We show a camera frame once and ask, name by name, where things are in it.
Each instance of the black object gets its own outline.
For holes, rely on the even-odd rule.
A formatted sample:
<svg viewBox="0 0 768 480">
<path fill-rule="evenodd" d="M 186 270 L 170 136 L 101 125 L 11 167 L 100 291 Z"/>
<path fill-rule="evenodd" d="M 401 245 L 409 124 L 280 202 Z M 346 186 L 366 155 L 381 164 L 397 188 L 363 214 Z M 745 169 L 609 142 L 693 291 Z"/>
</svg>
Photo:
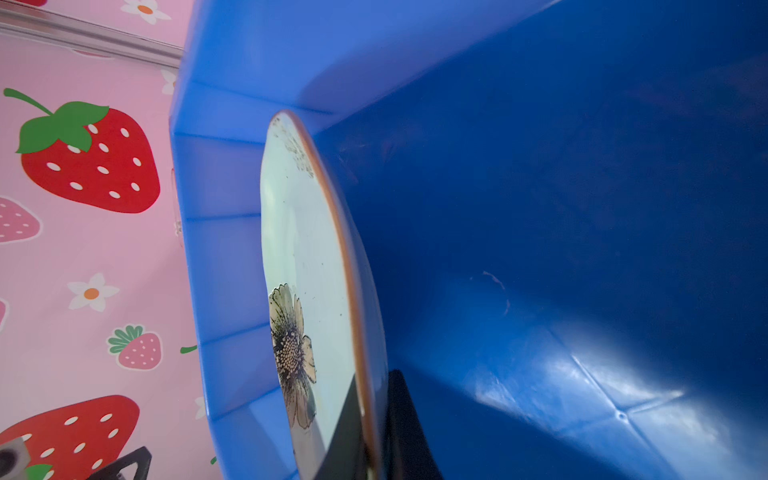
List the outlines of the black object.
<svg viewBox="0 0 768 480">
<path fill-rule="evenodd" d="M 13 471 L 18 462 L 18 455 L 11 449 L 0 450 L 0 478 Z"/>
<path fill-rule="evenodd" d="M 138 465 L 138 468 L 136 468 L 136 474 L 134 475 L 133 480 L 147 480 L 147 475 L 149 475 L 149 464 L 151 461 L 152 454 L 149 453 L 147 447 L 141 447 L 128 455 L 118 458 L 98 472 L 95 472 L 88 477 L 88 480 L 124 480 L 120 470 L 129 465 L 133 465 L 134 463 Z"/>
<path fill-rule="evenodd" d="M 399 370 L 389 373 L 386 437 L 384 460 L 390 480 L 442 480 L 419 423 L 406 379 Z M 367 465 L 353 379 L 336 431 L 315 480 L 366 480 Z"/>
</svg>

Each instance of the white flower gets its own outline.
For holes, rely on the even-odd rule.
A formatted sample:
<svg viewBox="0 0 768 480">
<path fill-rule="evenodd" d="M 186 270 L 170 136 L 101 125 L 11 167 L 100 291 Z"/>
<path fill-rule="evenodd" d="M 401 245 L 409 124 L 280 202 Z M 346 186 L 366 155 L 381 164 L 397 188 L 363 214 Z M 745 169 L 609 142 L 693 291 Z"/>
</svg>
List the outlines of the white flower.
<svg viewBox="0 0 768 480">
<path fill-rule="evenodd" d="M 199 396 L 194 400 L 194 402 L 197 404 L 198 407 L 200 407 L 197 409 L 197 415 L 195 415 L 194 419 L 200 420 L 205 416 L 205 399 Z"/>
<path fill-rule="evenodd" d="M 120 291 L 116 286 L 104 285 L 104 275 L 97 273 L 86 282 L 70 282 L 67 288 L 72 291 L 75 298 L 69 303 L 69 309 L 74 310 L 90 305 L 93 310 L 103 312 L 107 307 L 106 298 Z"/>
<path fill-rule="evenodd" d="M 140 15 L 148 24 L 154 25 L 157 19 L 170 20 L 170 17 L 160 10 L 157 10 L 155 0 L 125 0 L 128 5 L 123 5 L 120 10 L 134 15 Z"/>
<path fill-rule="evenodd" d="M 163 93 L 166 95 L 174 94 L 176 89 L 176 74 L 168 70 L 160 70 L 160 73 L 165 78 L 165 85 L 163 85 Z"/>
</svg>

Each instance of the orange flower center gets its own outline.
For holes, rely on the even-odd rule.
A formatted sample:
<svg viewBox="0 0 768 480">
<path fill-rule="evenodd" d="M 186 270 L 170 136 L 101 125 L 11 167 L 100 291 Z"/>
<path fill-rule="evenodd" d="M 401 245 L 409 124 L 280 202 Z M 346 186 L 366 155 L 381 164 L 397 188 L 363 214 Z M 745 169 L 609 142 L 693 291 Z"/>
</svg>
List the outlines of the orange flower center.
<svg viewBox="0 0 768 480">
<path fill-rule="evenodd" d="M 88 290 L 85 290 L 83 292 L 83 296 L 87 300 L 93 300 L 98 297 L 98 290 L 96 290 L 95 288 L 89 288 Z"/>
</svg>

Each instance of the pink wallpaper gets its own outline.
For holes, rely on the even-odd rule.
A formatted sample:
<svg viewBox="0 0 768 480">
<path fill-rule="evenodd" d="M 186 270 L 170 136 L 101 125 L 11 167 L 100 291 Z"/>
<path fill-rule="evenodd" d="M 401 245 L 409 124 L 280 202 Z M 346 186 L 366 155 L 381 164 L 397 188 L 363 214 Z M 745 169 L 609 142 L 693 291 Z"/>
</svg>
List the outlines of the pink wallpaper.
<svg viewBox="0 0 768 480">
<path fill-rule="evenodd" d="M 0 443 L 25 438 L 36 480 L 143 446 L 149 478 L 221 478 L 185 348 L 175 73 L 8 37 L 0 65 Z"/>
<path fill-rule="evenodd" d="M 18 0 L 134 35 L 184 46 L 193 0 Z"/>
</svg>

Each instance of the ceramic plate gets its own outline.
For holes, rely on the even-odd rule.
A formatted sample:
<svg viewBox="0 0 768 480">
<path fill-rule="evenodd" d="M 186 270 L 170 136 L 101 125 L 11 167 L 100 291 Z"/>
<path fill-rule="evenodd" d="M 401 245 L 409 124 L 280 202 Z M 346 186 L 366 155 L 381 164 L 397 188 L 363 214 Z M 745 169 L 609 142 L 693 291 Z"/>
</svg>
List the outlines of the ceramic plate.
<svg viewBox="0 0 768 480">
<path fill-rule="evenodd" d="M 355 378 L 379 477 L 388 368 L 376 288 L 346 205 L 287 111 L 267 132 L 261 221 L 275 363 L 300 476 L 310 480 L 323 462 Z"/>
</svg>

